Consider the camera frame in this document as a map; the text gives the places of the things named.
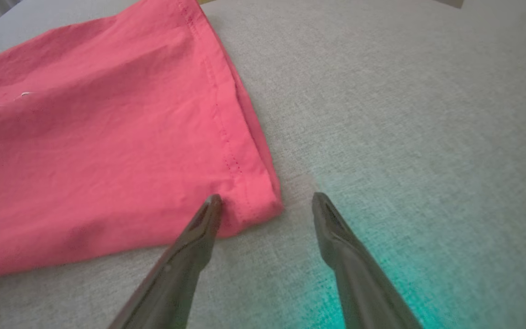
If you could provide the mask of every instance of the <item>red cloth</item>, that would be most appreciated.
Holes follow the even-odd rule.
[[[171,243],[212,193],[221,237],[282,210],[194,0],[141,0],[0,54],[0,275]]]

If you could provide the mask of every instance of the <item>gray fabric surface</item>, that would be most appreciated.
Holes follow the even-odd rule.
[[[0,51],[127,0],[24,0]],[[218,241],[190,328],[338,328],[310,201],[332,198],[428,328],[526,327],[526,2],[217,0],[286,210]],[[0,328],[101,328],[158,258],[0,278]]]

